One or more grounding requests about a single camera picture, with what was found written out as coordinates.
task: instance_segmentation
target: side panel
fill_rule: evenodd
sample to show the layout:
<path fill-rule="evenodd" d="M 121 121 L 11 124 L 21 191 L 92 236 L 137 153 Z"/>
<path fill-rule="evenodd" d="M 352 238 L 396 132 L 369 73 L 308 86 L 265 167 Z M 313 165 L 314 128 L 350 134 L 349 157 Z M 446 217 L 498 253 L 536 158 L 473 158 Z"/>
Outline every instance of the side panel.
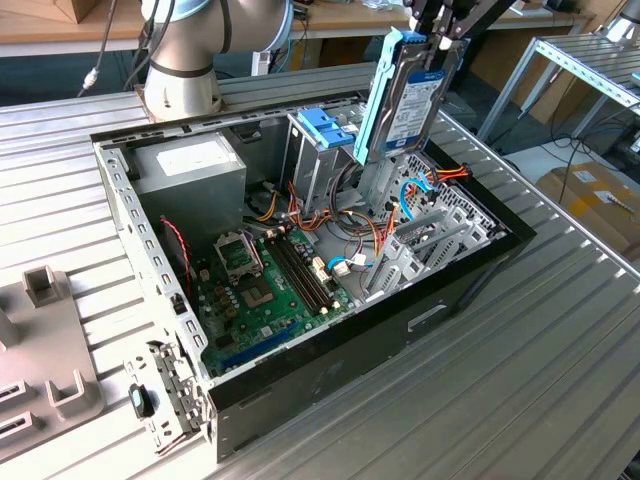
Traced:
<path fill-rule="evenodd" d="M 514 246 L 503 255 L 492 252 L 493 261 L 488 263 L 478 264 L 477 259 L 469 259 L 473 261 L 468 263 L 475 264 L 475 268 L 469 271 L 473 267 L 463 265 L 462 269 L 455 269 L 467 273 L 454 272 L 457 278 L 451 282 L 443 278 L 449 275 L 434 275 L 424 280 L 446 285 L 444 288 L 430 289 L 427 295 L 416 291 L 415 287 L 420 285 L 407 288 L 394 296 L 403 298 L 382 301 L 311 341 L 272 357 L 265 362 L 271 374 L 291 370 L 266 386 L 260 367 L 267 365 L 258 365 L 253 371 L 210 390 L 219 408 L 218 460 L 270 432 L 432 331 L 454 312 L 466 307 L 524 245 Z M 354 329 L 361 333 L 352 336 Z M 240 392 L 247 387 L 251 390 L 251 384 L 260 384 L 262 388 L 240 398 Z"/>

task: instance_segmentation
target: gray power supply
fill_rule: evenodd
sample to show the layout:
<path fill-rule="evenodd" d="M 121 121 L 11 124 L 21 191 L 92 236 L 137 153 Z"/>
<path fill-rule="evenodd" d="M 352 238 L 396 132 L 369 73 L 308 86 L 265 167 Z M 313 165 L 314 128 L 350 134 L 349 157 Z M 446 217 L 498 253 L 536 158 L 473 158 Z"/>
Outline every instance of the gray power supply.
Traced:
<path fill-rule="evenodd" d="M 149 218 L 179 219 L 192 243 L 240 227 L 246 167 L 221 134 L 139 148 L 135 165 L 132 186 Z"/>

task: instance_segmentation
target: expansion slot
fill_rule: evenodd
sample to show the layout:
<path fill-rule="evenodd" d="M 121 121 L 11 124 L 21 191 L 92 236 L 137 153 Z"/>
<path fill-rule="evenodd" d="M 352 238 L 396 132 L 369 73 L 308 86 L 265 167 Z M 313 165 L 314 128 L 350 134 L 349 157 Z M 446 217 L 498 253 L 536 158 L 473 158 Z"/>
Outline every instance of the expansion slot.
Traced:
<path fill-rule="evenodd" d="M 226 370 L 227 368 L 231 368 L 234 365 L 242 365 L 243 363 L 248 362 L 252 358 L 255 358 L 258 355 L 263 354 L 267 350 L 271 350 L 272 348 L 280 345 L 286 340 L 289 340 L 289 337 L 291 336 L 291 331 L 296 326 L 297 325 L 294 323 L 293 325 L 274 334 L 273 336 L 267 338 L 266 340 L 260 343 L 256 343 L 252 347 L 249 347 L 246 350 L 243 350 L 242 352 L 236 353 L 235 355 L 232 355 L 229 358 L 222 360 L 222 368 Z"/>
<path fill-rule="evenodd" d="M 286 238 L 270 238 L 265 241 L 265 245 L 293 289 L 313 315 L 317 315 L 323 308 L 327 309 L 331 306 L 331 299 Z"/>

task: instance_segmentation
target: hard drive label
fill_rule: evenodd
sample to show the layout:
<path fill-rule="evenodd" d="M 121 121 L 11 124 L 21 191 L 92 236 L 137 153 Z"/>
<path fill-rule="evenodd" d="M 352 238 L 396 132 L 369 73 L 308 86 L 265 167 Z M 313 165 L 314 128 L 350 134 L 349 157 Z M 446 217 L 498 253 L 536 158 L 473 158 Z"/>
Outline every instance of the hard drive label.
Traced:
<path fill-rule="evenodd" d="M 423 70 L 409 76 L 389 129 L 387 148 L 401 148 L 418 138 L 431 109 L 433 92 L 443 79 L 444 70 Z"/>

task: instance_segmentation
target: cardboard box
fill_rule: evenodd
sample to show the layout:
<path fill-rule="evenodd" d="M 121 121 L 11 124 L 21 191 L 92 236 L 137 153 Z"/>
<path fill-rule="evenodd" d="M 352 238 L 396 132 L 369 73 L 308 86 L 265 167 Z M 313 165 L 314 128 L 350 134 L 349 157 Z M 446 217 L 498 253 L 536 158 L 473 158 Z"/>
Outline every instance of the cardboard box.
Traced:
<path fill-rule="evenodd" d="M 0 10 L 80 23 L 100 0 L 0 0 Z"/>
<path fill-rule="evenodd" d="M 565 170 L 564 167 L 551 170 L 537 183 L 555 202 L 560 198 Z M 617 205 L 611 197 L 636 213 Z M 562 207 L 628 260 L 640 257 L 640 196 L 606 167 L 595 162 L 572 166 Z"/>

